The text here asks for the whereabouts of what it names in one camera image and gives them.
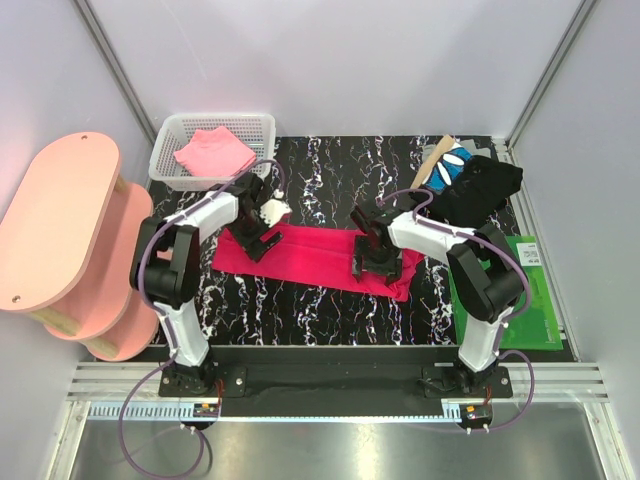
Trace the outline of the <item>crimson red t-shirt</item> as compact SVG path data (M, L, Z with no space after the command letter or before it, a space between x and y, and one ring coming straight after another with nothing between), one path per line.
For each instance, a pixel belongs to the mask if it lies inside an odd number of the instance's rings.
M282 239L255 262L225 230L218 238L211 267L234 275L260 276L405 302L417 267L424 260L422 254L406 250L401 277L390 285L383 277L371 273L356 279L352 275L352 260L359 232L286 223L278 224L275 231Z

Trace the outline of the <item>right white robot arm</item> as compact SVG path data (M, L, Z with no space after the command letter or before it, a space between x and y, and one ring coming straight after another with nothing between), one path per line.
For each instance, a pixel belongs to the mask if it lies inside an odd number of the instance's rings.
M486 224L479 229L451 226L418 213L375 202L357 205L351 220L360 230L354 241L352 275L365 273L400 280L403 254L410 250L445 264L467 314L454 365L434 387L476 396L486 389L499 358L499 344L521 299L530 301L528 278L505 235Z

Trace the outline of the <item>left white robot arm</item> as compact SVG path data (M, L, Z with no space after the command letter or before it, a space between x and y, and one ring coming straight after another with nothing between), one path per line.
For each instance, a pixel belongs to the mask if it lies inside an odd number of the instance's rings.
M282 240L275 226L289 213L283 189L247 171L181 211L142 221L129 281L157 315L168 341L163 379L169 386L203 396L222 384L196 311L201 243L226 229L257 263Z

